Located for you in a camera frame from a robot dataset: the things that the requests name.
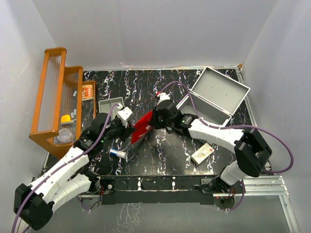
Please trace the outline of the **red first aid pouch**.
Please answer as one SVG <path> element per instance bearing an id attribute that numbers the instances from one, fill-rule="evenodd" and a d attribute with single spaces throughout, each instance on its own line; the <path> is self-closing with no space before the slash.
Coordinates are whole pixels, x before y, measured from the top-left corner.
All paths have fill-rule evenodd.
<path id="1" fill-rule="evenodd" d="M 132 133 L 131 144 L 136 143 L 146 135 L 151 129 L 150 121 L 152 119 L 153 111 L 149 111 L 135 124 L 135 131 Z"/>

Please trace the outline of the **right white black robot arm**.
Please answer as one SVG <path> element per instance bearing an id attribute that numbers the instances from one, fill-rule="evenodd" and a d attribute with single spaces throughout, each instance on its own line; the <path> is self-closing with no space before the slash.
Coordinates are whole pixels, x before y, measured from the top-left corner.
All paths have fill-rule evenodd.
<path id="1" fill-rule="evenodd" d="M 217 144 L 235 154 L 236 161 L 223 168 L 215 179 L 199 186 L 203 190 L 226 193 L 247 176 L 259 177 L 272 155 L 257 129 L 222 129 L 194 114 L 182 113 L 171 100 L 163 100 L 152 109 L 150 124 L 155 129 Z"/>

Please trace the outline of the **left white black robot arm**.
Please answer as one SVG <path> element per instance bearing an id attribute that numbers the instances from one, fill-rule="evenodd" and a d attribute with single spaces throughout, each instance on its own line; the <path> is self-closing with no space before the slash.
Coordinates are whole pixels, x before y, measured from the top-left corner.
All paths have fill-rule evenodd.
<path id="1" fill-rule="evenodd" d="M 98 114 L 51 169 L 29 185 L 20 184 L 15 190 L 16 217 L 12 232 L 19 218 L 33 230 L 40 230 L 53 213 L 72 198 L 84 192 L 98 192 L 101 186 L 98 176 L 86 165 L 107 141 L 117 138 L 125 141 L 135 131 L 130 121 L 132 114 L 128 107 L 117 111 L 114 117 L 109 113 Z"/>

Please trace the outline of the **white cardboard medicine box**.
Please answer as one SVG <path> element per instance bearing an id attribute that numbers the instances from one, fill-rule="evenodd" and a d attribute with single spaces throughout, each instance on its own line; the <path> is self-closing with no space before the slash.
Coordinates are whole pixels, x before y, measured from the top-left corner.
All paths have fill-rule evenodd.
<path id="1" fill-rule="evenodd" d="M 208 143 L 205 143 L 200 147 L 195 153 L 193 153 L 190 158 L 196 165 L 200 165 L 204 160 L 206 160 L 212 153 L 214 148 L 211 147 Z"/>

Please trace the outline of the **grey plastic medicine case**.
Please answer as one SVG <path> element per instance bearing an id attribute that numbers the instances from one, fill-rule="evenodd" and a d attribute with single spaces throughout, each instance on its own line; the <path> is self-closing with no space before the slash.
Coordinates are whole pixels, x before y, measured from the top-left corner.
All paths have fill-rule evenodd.
<path id="1" fill-rule="evenodd" d="M 249 91 L 250 87 L 206 67 L 190 89 L 191 96 L 186 95 L 177 109 L 184 114 L 198 112 L 204 120 L 226 126 Z"/>

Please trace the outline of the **white blue bandage roll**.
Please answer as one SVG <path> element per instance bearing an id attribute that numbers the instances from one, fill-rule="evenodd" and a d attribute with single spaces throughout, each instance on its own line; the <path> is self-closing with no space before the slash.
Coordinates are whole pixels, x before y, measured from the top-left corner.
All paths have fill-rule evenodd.
<path id="1" fill-rule="evenodd" d="M 122 159 L 127 159 L 127 152 L 124 152 L 124 151 L 120 151 L 120 150 L 117 150 L 117 149 L 114 149 L 114 148 L 111 148 L 109 150 L 109 154 L 112 155 L 112 156 L 116 156 L 116 157 L 119 157 L 119 158 L 122 158 Z"/>

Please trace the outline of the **grey divided plastic tray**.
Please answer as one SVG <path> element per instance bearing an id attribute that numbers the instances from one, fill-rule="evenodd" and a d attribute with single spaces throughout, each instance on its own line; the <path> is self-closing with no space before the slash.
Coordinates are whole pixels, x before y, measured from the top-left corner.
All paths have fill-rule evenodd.
<path id="1" fill-rule="evenodd" d="M 99 113 L 108 113 L 114 104 L 124 104 L 123 97 L 111 98 L 98 101 Z"/>

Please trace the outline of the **red patterned box on shelf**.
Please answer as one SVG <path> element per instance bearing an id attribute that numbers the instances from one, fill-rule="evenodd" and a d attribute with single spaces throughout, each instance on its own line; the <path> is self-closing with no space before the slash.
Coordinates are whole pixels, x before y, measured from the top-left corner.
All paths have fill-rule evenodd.
<path id="1" fill-rule="evenodd" d="M 94 98 L 93 84 L 82 85 L 82 100 L 91 100 Z"/>

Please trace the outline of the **clear plastic cup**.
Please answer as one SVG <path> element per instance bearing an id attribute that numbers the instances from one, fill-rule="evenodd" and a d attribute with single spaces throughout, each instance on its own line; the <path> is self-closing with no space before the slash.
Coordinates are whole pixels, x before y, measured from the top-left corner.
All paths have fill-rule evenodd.
<path id="1" fill-rule="evenodd" d="M 69 129 L 63 128 L 59 131 L 57 139 L 64 144 L 70 143 L 73 140 L 73 134 Z"/>

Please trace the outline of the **yellow cap bottle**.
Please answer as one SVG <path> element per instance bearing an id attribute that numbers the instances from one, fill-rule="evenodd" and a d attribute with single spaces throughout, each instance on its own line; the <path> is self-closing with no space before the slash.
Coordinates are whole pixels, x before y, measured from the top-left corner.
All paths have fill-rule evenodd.
<path id="1" fill-rule="evenodd" d="M 71 116 L 70 115 L 63 115 L 60 121 L 61 125 L 70 124 L 71 123 Z"/>

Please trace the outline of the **orange wooden tiered shelf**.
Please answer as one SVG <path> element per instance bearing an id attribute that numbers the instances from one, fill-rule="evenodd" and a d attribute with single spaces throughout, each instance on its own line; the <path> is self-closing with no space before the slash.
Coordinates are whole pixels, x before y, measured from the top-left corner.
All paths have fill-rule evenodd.
<path id="1" fill-rule="evenodd" d="M 35 111 L 29 138 L 57 159 L 61 159 L 79 138 L 82 131 L 82 66 L 66 66 L 64 47 L 46 49 L 39 81 Z M 63 115 L 71 116 L 71 123 L 61 125 Z M 57 136 L 63 128 L 73 134 L 70 143 L 61 143 Z"/>

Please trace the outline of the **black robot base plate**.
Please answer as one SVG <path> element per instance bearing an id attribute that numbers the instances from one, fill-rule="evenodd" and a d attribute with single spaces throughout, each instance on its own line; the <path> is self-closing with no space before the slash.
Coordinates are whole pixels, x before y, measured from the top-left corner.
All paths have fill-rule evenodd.
<path id="1" fill-rule="evenodd" d="M 102 175 L 99 195 L 103 205 L 124 203 L 199 203 L 213 205 L 217 198 L 242 193 L 241 182 L 220 189 L 215 175 Z"/>

